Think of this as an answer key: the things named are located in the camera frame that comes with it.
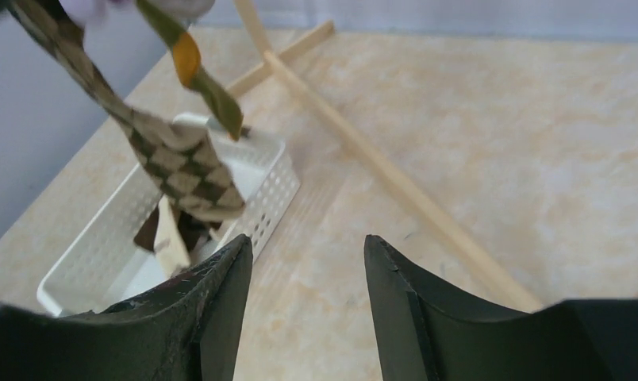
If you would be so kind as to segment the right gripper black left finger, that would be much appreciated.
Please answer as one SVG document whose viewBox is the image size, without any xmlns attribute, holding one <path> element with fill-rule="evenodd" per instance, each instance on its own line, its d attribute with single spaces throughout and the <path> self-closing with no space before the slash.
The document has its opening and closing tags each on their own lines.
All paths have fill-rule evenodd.
<svg viewBox="0 0 638 381">
<path fill-rule="evenodd" d="M 0 302 L 0 380 L 230 380 L 252 262 L 241 234 L 99 313 L 50 317 Z"/>
</svg>

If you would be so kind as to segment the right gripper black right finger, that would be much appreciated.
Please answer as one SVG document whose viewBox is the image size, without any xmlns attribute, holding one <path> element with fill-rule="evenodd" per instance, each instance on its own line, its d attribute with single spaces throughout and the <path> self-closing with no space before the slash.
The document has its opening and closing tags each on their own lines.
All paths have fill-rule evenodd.
<svg viewBox="0 0 638 381">
<path fill-rule="evenodd" d="M 473 295 L 377 235 L 364 265 L 385 380 L 638 380 L 638 298 L 533 313 Z"/>
</svg>

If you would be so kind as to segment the beige brown sock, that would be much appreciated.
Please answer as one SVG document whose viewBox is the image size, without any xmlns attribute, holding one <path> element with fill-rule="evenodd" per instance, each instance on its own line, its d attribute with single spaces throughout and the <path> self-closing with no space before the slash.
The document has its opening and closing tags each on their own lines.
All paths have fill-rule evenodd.
<svg viewBox="0 0 638 381">
<path fill-rule="evenodd" d="M 189 252 L 179 232 L 180 210 L 164 195 L 157 204 L 158 224 L 154 239 L 154 253 L 163 273 L 169 279 L 191 264 Z"/>
</svg>

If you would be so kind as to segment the brown checkered sock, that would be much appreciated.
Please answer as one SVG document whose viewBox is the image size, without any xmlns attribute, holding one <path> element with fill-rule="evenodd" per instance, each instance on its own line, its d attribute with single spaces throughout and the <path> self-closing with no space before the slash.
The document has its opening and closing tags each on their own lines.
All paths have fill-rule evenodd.
<svg viewBox="0 0 638 381">
<path fill-rule="evenodd" d="M 202 222 L 238 218 L 246 201 L 204 127 L 138 110 L 111 88 L 83 46 L 84 28 L 58 1 L 12 1 L 9 12 L 120 126 L 141 167 L 170 202 Z"/>
</svg>

